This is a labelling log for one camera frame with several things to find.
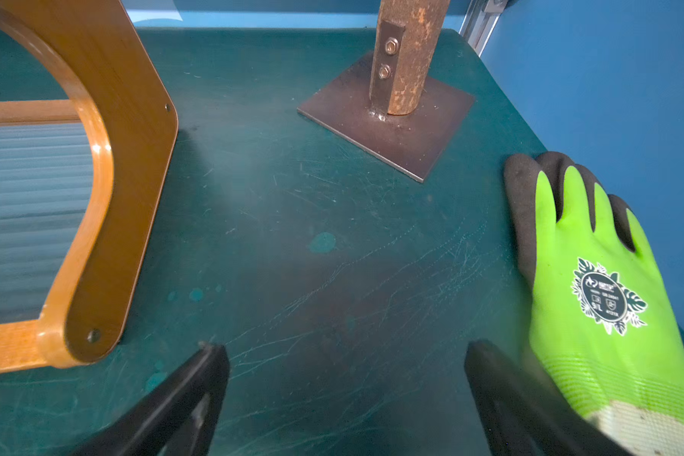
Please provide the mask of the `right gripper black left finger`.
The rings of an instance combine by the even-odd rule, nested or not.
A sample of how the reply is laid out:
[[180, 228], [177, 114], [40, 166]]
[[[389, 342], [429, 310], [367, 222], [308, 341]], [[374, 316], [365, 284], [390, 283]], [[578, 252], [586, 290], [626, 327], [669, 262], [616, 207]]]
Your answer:
[[206, 455], [222, 410], [230, 362], [204, 344], [165, 381], [75, 455]]

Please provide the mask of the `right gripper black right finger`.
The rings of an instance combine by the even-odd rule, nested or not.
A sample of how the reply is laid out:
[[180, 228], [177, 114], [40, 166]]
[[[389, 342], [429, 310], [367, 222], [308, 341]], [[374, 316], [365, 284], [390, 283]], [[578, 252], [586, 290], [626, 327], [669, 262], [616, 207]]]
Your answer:
[[493, 455], [628, 453], [491, 342], [469, 343], [464, 369]]

